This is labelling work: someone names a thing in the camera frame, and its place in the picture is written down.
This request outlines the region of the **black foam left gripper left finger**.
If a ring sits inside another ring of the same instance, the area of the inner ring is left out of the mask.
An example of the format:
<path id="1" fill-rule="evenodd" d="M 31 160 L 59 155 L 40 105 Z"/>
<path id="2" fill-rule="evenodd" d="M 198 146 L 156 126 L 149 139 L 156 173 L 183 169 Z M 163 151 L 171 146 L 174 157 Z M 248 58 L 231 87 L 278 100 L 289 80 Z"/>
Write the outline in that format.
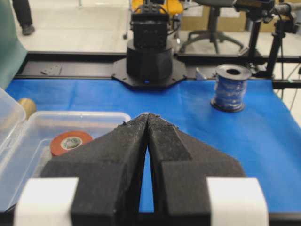
<path id="1" fill-rule="evenodd" d="M 148 115 L 51 159 L 26 183 L 16 226 L 116 226 L 139 211 Z"/>

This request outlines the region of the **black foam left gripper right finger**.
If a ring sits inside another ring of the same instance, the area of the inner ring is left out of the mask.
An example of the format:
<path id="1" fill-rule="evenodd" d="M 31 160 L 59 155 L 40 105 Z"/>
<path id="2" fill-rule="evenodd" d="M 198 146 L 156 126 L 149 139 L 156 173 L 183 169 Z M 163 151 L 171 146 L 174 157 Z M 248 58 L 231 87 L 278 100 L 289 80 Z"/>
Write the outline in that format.
<path id="1" fill-rule="evenodd" d="M 174 226 L 267 226 L 258 179 L 240 162 L 175 125 L 147 121 L 155 207 Z"/>

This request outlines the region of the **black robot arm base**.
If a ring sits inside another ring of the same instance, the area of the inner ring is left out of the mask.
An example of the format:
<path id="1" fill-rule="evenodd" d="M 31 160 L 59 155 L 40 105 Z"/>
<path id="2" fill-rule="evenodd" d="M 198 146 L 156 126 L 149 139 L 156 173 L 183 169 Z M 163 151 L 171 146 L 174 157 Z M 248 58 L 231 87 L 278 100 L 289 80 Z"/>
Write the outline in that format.
<path id="1" fill-rule="evenodd" d="M 186 66 L 173 55 L 168 40 L 170 16 L 145 0 L 131 14 L 133 38 L 126 57 L 113 63 L 112 77 L 135 89 L 165 89 L 187 78 Z"/>

